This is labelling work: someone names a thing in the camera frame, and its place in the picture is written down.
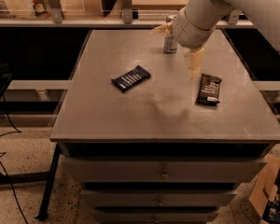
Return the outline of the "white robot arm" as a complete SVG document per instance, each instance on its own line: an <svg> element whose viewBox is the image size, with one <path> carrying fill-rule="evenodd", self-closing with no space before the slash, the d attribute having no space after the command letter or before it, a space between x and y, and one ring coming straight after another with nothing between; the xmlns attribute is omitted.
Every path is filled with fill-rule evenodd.
<svg viewBox="0 0 280 224"><path fill-rule="evenodd" d="M186 66L191 77L201 71L204 44L217 23L238 10L255 30L229 29L227 34L238 48L253 75L261 80L280 80L280 0L189 0L172 21L153 29L171 35L186 48Z"/></svg>

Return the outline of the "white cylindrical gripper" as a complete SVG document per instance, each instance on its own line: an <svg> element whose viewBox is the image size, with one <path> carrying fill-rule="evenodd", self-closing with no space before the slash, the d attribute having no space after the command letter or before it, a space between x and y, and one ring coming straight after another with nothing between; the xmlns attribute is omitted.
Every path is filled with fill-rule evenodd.
<svg viewBox="0 0 280 224"><path fill-rule="evenodd" d="M191 79L199 76L203 64L204 47L210 35L215 31L215 27L203 29L194 25L186 14L186 9L182 8L175 16L173 22L166 22L151 30L154 35L173 34L176 41L189 50L184 53L185 66Z"/></svg>

